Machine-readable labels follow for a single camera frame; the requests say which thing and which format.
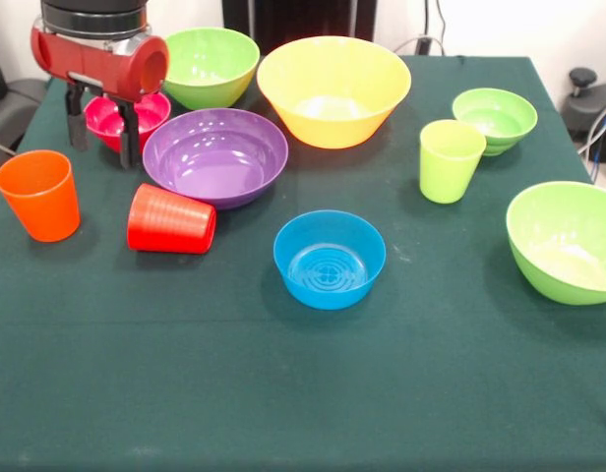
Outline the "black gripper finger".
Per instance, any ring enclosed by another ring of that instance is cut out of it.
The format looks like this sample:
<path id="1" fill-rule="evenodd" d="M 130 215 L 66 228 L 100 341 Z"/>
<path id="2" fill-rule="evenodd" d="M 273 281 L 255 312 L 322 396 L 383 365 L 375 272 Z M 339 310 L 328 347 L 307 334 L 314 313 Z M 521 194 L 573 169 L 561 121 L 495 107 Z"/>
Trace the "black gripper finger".
<path id="1" fill-rule="evenodd" d="M 115 99 L 115 103 L 124 123 L 120 135 L 120 164 L 124 169 L 130 169 L 138 164 L 141 157 L 139 118 L 133 102 Z"/>
<path id="2" fill-rule="evenodd" d="M 78 151 L 88 149 L 86 115 L 82 107 L 84 91 L 82 84 L 68 83 L 65 94 L 69 139 L 71 146 Z"/>

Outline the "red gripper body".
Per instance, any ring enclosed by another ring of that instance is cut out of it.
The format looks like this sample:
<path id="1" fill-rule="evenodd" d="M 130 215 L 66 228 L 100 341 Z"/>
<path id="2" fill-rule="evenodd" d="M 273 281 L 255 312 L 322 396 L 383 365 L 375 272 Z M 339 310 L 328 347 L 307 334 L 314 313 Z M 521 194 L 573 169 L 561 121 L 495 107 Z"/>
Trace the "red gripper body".
<path id="1" fill-rule="evenodd" d="M 49 75 L 130 102 L 159 91 L 169 64 L 166 42 L 148 32 L 121 40 L 84 39 L 54 32 L 42 19 L 31 27 L 30 47 Z"/>

